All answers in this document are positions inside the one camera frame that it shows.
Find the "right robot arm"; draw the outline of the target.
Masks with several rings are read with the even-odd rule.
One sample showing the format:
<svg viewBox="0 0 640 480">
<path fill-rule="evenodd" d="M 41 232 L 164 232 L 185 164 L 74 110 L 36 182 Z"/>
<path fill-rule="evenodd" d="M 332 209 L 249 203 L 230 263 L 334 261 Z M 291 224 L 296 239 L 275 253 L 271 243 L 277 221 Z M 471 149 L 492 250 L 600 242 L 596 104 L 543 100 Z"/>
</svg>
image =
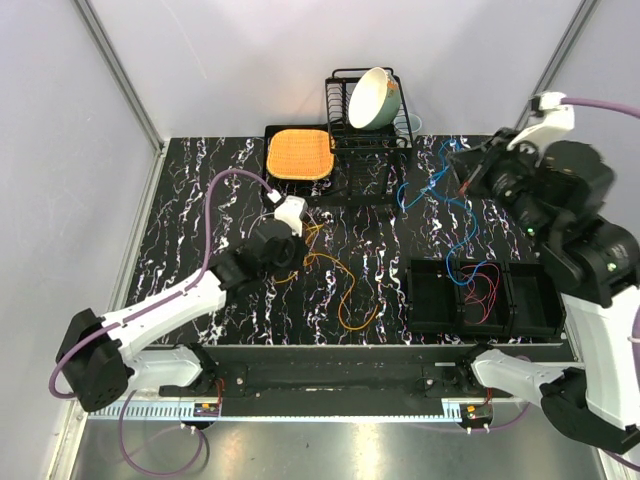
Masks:
<svg viewBox="0 0 640 480">
<path fill-rule="evenodd" d="M 578 368 L 545 367 L 477 347 L 459 361 L 455 387 L 503 391 L 569 439 L 629 452 L 639 443 L 639 243 L 600 213 L 613 170 L 591 145 L 508 128 L 448 162 L 463 195 L 493 200 L 533 240 L 582 358 Z"/>
</svg>

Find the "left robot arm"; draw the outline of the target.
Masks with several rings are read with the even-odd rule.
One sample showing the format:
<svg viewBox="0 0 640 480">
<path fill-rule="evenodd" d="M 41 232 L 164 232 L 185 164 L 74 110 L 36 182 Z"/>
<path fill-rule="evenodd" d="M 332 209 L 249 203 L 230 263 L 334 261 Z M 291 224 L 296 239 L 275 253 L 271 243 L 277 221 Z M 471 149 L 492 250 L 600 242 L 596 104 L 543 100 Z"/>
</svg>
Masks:
<svg viewBox="0 0 640 480">
<path fill-rule="evenodd" d="M 301 265 L 307 252 L 301 220 L 270 219 L 203 269 L 145 300 L 102 316 L 87 308 L 67 327 L 49 380 L 57 398 L 87 413 L 135 389 L 176 387 L 196 396 L 215 386 L 216 372 L 191 346 L 151 349 L 160 337 L 259 290 L 268 277 Z"/>
</svg>

